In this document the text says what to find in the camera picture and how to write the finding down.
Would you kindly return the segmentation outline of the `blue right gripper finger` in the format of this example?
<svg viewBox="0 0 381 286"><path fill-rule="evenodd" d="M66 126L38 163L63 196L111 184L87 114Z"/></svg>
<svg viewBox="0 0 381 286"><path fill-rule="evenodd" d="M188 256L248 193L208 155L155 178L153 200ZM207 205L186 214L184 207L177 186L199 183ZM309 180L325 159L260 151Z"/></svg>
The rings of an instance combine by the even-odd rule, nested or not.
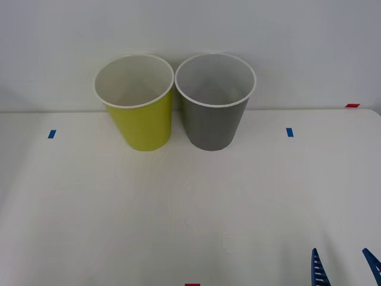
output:
<svg viewBox="0 0 381 286"><path fill-rule="evenodd" d="M330 286L329 279L324 270L316 248L312 250L311 255L311 285Z"/></svg>
<svg viewBox="0 0 381 286"><path fill-rule="evenodd" d="M364 257L372 271L372 274L378 284L381 284L381 275L380 275L380 261L367 249L362 250Z"/></svg>

